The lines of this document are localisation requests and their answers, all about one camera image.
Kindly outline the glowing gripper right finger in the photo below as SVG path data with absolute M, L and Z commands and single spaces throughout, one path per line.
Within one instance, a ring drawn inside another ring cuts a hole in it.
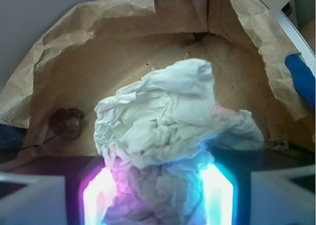
M 201 170 L 207 225 L 250 224 L 251 152 L 212 149 L 214 162 Z

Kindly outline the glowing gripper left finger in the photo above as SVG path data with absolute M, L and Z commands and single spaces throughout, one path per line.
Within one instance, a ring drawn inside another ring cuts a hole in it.
M 117 194 L 117 185 L 102 158 L 69 158 L 66 173 L 69 225 L 103 224 Z

